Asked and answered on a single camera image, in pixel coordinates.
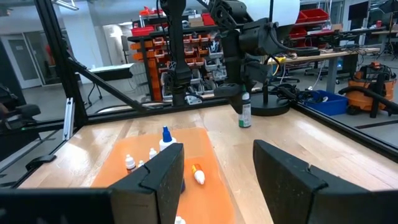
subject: yellow cable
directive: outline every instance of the yellow cable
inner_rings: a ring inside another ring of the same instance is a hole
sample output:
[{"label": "yellow cable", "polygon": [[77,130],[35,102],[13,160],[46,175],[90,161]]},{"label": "yellow cable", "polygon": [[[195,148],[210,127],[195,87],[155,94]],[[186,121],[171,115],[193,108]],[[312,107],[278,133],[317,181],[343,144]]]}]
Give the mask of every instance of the yellow cable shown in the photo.
[{"label": "yellow cable", "polygon": [[[276,57],[276,59],[278,60],[279,63],[282,63],[282,62],[284,62],[284,61],[286,60],[286,57]],[[272,74],[272,76],[275,76],[276,73],[278,73],[278,69],[279,69],[279,65],[278,65],[278,67],[276,68],[274,74]]]},{"label": "yellow cable", "polygon": [[278,67],[276,67],[276,70],[275,70],[274,74],[272,74],[272,76],[276,75],[276,73],[278,72],[278,69],[279,69],[279,65],[278,65]]}]

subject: blue bin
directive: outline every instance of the blue bin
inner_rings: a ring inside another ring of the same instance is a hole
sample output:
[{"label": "blue bin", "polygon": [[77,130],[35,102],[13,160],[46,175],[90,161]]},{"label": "blue bin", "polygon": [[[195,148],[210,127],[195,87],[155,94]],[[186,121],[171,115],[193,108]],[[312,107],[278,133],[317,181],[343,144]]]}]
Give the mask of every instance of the blue bin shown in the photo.
[{"label": "blue bin", "polygon": [[318,99],[318,97],[325,97],[327,96],[329,99],[326,102],[322,103],[311,103],[305,102],[304,105],[311,107],[319,112],[322,112],[326,115],[333,116],[338,114],[346,113],[348,99],[344,96],[328,93],[323,90],[317,90],[313,93],[314,99]]}]

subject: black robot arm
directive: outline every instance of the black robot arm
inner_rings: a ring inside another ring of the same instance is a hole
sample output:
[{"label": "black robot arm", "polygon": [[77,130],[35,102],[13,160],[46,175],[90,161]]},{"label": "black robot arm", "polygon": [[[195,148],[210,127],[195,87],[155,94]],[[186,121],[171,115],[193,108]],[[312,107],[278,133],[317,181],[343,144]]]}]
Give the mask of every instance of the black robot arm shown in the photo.
[{"label": "black robot arm", "polygon": [[[227,79],[224,85],[215,89],[214,94],[229,99],[234,110],[241,114],[242,92],[245,89],[251,91],[254,86],[253,80],[264,83],[268,74],[265,65],[247,58],[246,54],[262,56],[277,53],[279,49],[274,42],[277,36],[275,31],[277,23],[271,23],[268,18],[253,21],[246,10],[246,5],[237,0],[197,1],[209,10],[221,31]],[[160,0],[160,6],[169,19],[170,51],[176,62],[175,69],[169,72],[173,79],[173,104],[183,105],[186,88],[191,78],[191,71],[185,62],[183,51],[182,13],[186,2]]]}]

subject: orange mat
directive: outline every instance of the orange mat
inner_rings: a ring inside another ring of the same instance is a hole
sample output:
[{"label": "orange mat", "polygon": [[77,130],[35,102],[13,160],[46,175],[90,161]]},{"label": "orange mat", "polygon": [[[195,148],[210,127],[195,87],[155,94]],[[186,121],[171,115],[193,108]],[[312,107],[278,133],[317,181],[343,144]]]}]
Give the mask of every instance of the orange mat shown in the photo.
[{"label": "orange mat", "polygon": [[[203,128],[178,129],[171,131],[178,142],[184,144],[184,179],[186,189],[180,196],[177,215],[189,224],[234,223],[234,208],[228,189],[223,183],[213,146]],[[92,187],[108,187],[127,175],[124,160],[130,154],[136,164],[149,160],[153,147],[159,151],[162,134],[146,134],[122,139],[117,142],[102,166]],[[193,178],[191,167],[200,164],[205,175],[204,185]]]}]

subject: desk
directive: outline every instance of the desk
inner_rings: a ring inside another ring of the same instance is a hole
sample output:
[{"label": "desk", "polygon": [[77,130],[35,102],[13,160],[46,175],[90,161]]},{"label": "desk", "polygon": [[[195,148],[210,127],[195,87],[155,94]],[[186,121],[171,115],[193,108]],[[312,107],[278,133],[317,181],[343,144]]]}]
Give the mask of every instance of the desk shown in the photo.
[{"label": "desk", "polygon": [[[130,67],[134,63],[129,63],[129,64],[124,64],[124,65],[112,65],[112,66],[106,66],[106,67],[99,67],[99,68],[92,68],[89,69],[90,72],[94,73],[95,75],[99,76],[102,78],[104,81],[112,81],[112,80],[120,80],[120,79],[125,79],[125,78],[131,78],[132,74],[130,73]],[[90,96],[94,90],[94,88],[97,87],[98,93],[99,93],[99,99],[102,99],[101,91],[100,88],[98,87],[97,84],[93,83],[93,87],[90,90],[90,93],[87,96],[87,101],[88,104],[91,106],[92,102],[90,100]]]},{"label": "desk", "polygon": [[[360,50],[363,53],[371,53],[371,52],[378,52],[379,48],[369,48]],[[352,51],[344,51],[344,52],[333,52],[328,51],[327,53],[321,53],[317,56],[309,56],[309,57],[297,57],[296,59],[288,58],[283,63],[299,63],[299,62],[314,62],[320,60],[329,60],[329,71],[328,71],[328,80],[326,84],[326,91],[330,93],[335,93],[335,85],[336,85],[336,78],[337,78],[337,61],[339,57],[348,56],[348,55],[355,55],[358,54],[357,52]],[[275,65],[275,61],[271,61],[268,63],[269,65]]]},{"label": "desk", "polygon": [[[392,30],[391,34],[397,34],[398,30]],[[373,32],[373,35],[379,35],[379,40],[381,40],[381,47],[380,47],[380,54],[384,52],[386,49],[386,43],[388,40],[388,35],[390,34],[389,30],[380,31],[380,32]],[[397,39],[391,39],[391,42],[397,42]]]},{"label": "desk", "polygon": [[236,223],[272,223],[257,183],[252,143],[265,140],[321,169],[369,190],[398,188],[398,164],[350,138],[290,109],[275,117],[252,117],[253,126],[238,127],[232,107],[150,116],[82,127],[21,188],[89,187],[116,141],[142,134],[201,127],[223,171],[236,211]]}]

